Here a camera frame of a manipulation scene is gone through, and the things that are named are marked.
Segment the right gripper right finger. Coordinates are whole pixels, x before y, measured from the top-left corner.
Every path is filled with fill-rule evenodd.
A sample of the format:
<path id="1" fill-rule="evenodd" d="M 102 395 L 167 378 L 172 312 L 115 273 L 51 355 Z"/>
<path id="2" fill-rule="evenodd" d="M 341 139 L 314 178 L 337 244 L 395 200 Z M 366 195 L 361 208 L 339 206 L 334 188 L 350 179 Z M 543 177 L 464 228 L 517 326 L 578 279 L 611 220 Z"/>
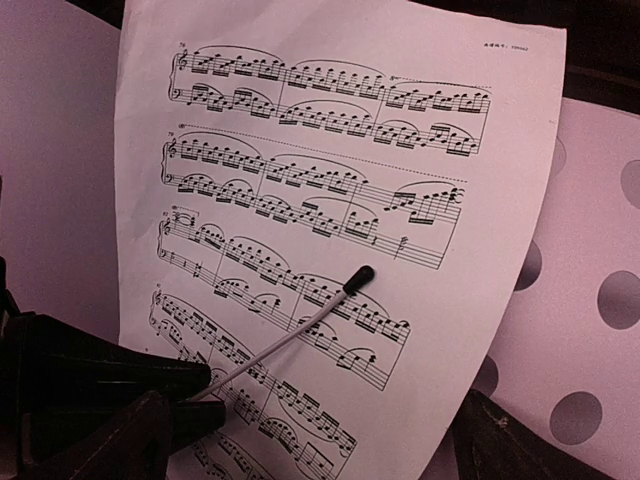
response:
<path id="1" fill-rule="evenodd" d="M 589 440 L 604 419 L 590 392 L 562 398 L 549 416 L 549 430 L 565 446 Z M 637 479 L 624 457 L 608 452 L 605 471 L 570 455 L 536 434 L 483 392 L 471 389 L 453 422 L 452 438 L 461 479 Z"/>

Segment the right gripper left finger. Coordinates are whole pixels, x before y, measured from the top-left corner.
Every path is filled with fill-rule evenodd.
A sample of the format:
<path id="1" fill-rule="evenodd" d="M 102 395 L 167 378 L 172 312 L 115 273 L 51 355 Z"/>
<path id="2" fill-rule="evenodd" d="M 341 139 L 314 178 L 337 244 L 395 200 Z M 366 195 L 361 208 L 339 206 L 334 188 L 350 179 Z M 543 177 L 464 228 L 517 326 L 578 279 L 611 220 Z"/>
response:
<path id="1" fill-rule="evenodd" d="M 208 366 L 135 352 L 1 289 L 1 476 L 162 479 L 171 454 L 226 423 L 192 401 Z"/>

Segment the sheet music page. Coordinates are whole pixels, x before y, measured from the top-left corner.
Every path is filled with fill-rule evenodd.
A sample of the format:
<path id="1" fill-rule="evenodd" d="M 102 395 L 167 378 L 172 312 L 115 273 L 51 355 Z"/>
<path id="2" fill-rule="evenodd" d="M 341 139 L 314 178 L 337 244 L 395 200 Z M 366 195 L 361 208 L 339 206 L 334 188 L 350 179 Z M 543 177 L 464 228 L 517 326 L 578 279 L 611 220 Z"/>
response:
<path id="1" fill-rule="evenodd" d="M 411 1 L 129 1 L 120 341 L 228 411 L 172 479 L 416 479 L 496 334 L 567 34 Z"/>

